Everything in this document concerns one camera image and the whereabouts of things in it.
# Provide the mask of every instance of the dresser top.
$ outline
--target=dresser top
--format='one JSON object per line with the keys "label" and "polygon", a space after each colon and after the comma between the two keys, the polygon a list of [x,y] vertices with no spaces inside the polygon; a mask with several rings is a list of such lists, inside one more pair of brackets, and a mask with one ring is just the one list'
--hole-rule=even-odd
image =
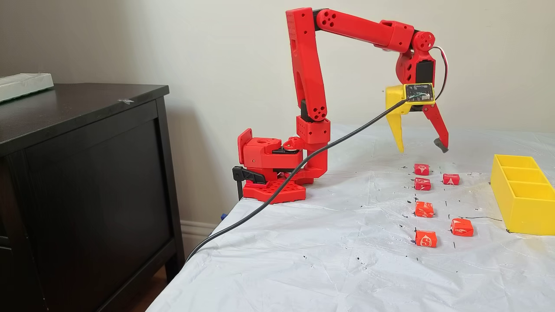
{"label": "dresser top", "polygon": [[0,156],[150,102],[168,93],[167,85],[55,84],[53,89],[1,102]]}

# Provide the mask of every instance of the wooden floor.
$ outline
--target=wooden floor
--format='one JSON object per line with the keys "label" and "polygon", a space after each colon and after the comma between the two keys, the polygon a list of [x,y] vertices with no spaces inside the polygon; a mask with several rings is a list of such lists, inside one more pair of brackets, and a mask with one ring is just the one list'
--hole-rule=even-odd
{"label": "wooden floor", "polygon": [[144,289],[129,302],[122,312],[145,312],[166,285],[166,271],[164,267],[162,267],[154,274]]}

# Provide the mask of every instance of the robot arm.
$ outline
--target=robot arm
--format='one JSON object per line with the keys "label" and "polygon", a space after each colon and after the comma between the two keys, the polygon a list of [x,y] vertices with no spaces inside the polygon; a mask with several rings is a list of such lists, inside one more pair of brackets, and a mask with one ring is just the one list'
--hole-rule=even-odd
{"label": "robot arm", "polygon": [[[435,60],[429,50],[435,38],[430,32],[416,31],[413,26],[395,21],[375,23],[330,9],[312,10],[299,8],[286,11],[287,27],[291,45],[291,58],[297,104],[301,114],[296,117],[298,137],[291,137],[283,145],[281,140],[272,138],[253,138],[247,129],[238,137],[239,162],[245,168],[234,168],[234,179],[240,182],[247,179],[243,188],[246,197],[265,201],[284,176],[302,162],[302,150],[310,155],[330,141],[330,121],[327,119],[327,105],[320,61],[316,48],[316,31],[339,34],[341,36],[372,43],[374,46],[397,51],[396,73],[402,84],[434,83]],[[391,91],[390,99],[406,96],[399,89]],[[439,134],[439,141],[446,150],[448,132],[443,119],[431,102],[407,102],[407,107],[396,109],[388,115],[388,121],[400,151],[403,151],[401,138],[401,114],[409,111],[423,111]],[[312,183],[314,178],[327,171],[327,151],[311,158],[294,177],[294,185],[288,185],[274,199],[273,203],[305,199],[302,184]]]}
{"label": "robot arm", "polygon": [[[399,52],[395,70],[402,84],[434,84],[435,82],[436,61],[429,53],[435,37],[430,32],[417,31],[411,25],[396,21],[375,23],[331,9],[313,11],[311,8],[300,8],[287,11],[286,16],[297,102],[302,119],[306,122],[319,122],[327,116],[324,83],[316,49],[315,32],[318,30],[369,42],[384,50]],[[414,105],[410,111],[424,112],[436,129],[442,145],[440,148],[445,152],[449,134],[437,105]],[[397,123],[392,122],[393,118],[388,120],[399,150],[403,152],[400,116]],[[297,121],[297,134],[301,139],[303,138],[299,133],[299,121]]]}

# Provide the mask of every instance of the black clamp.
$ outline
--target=black clamp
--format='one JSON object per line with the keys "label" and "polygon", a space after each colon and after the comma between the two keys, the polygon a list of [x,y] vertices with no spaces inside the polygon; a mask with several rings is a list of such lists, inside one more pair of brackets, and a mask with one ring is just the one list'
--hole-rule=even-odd
{"label": "black clamp", "polygon": [[233,167],[233,179],[237,181],[237,195],[239,200],[243,198],[243,181],[249,180],[256,184],[266,184],[266,178],[263,174],[245,169],[241,166]]}

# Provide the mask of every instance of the red candy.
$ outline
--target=red candy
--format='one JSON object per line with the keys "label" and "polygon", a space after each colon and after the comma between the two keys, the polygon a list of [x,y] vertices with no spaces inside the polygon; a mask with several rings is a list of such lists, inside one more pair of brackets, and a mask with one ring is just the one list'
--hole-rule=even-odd
{"label": "red candy", "polygon": [[467,219],[454,218],[451,221],[451,231],[453,235],[458,236],[472,236],[474,234],[472,222]]}
{"label": "red candy", "polygon": [[429,175],[430,166],[427,164],[415,164],[415,173],[419,175]]}
{"label": "red candy", "polygon": [[423,247],[435,247],[437,245],[436,232],[416,231],[416,245]]}
{"label": "red candy", "polygon": [[433,217],[433,205],[426,202],[416,202],[415,216],[423,218]]}
{"label": "red candy", "polygon": [[447,173],[443,174],[443,183],[444,184],[458,185],[458,182],[460,180],[461,180],[461,178],[458,176],[458,174],[447,174]]}
{"label": "red candy", "polygon": [[415,179],[415,189],[416,190],[430,190],[432,188],[432,183],[429,179],[416,178]]}

